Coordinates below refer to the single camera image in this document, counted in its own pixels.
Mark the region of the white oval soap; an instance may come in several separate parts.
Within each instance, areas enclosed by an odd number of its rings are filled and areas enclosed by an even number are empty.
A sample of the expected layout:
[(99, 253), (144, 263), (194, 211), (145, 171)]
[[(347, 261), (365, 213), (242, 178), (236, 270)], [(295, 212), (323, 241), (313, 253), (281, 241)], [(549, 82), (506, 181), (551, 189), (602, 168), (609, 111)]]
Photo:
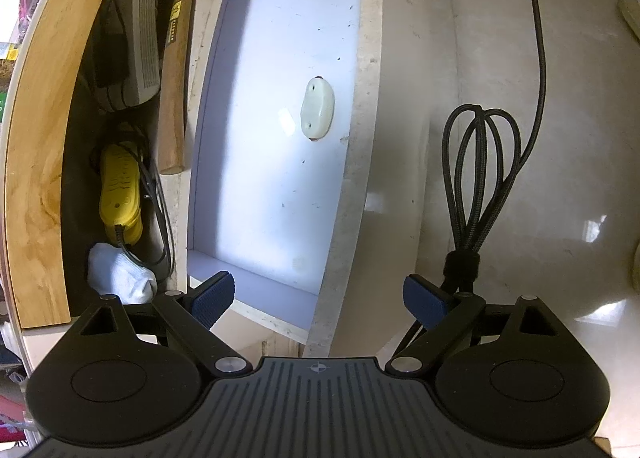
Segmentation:
[(326, 79), (317, 76), (308, 81), (300, 109), (300, 128), (311, 141), (329, 132), (334, 116), (335, 96)]

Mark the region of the open white drawer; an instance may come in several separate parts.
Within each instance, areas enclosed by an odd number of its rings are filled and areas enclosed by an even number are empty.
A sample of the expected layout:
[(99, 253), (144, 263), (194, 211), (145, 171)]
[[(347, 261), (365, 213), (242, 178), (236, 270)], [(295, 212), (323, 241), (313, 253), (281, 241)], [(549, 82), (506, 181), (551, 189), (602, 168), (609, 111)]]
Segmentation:
[[(222, 0), (198, 111), (186, 274), (235, 281), (235, 308), (327, 356), (347, 283), (336, 274), (358, 73), (360, 0)], [(308, 81), (331, 85), (329, 132), (300, 128)]]

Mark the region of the white crumpled cloth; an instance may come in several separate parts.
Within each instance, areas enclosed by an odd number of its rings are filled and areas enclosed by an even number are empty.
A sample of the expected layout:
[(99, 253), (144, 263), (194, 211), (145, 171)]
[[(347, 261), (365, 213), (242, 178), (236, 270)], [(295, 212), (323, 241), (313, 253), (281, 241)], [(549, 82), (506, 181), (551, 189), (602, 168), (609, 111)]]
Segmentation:
[(125, 252), (97, 243), (89, 251), (88, 284), (100, 296), (118, 296), (122, 304), (150, 303), (157, 292), (154, 273), (132, 262)]

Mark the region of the wooden desk top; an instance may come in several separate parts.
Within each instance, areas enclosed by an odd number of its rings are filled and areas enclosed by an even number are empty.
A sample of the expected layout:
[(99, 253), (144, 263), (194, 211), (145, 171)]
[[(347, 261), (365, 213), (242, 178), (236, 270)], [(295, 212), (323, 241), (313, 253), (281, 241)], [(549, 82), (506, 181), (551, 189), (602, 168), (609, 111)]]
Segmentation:
[(102, 0), (40, 0), (1, 125), (1, 276), (22, 329), (66, 324), (61, 183), (70, 103)]

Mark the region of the white router box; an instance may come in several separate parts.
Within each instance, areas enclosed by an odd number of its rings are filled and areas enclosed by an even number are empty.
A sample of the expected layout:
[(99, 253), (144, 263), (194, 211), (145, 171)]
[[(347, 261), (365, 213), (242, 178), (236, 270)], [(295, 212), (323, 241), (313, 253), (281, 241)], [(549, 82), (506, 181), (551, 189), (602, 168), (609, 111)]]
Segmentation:
[(127, 70), (116, 88), (120, 108), (136, 107), (160, 90), (156, 0), (112, 0), (116, 30), (125, 36)]

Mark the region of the yellow plastic device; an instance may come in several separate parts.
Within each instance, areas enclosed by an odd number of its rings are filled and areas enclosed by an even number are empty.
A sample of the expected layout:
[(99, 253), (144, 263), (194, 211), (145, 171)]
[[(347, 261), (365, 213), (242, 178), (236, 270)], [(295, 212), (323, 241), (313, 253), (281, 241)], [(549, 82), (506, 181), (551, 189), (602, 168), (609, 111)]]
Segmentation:
[(135, 245), (143, 232), (140, 168), (131, 142), (110, 144), (101, 155), (99, 215), (106, 236), (117, 244), (116, 227), (124, 230), (124, 243)]

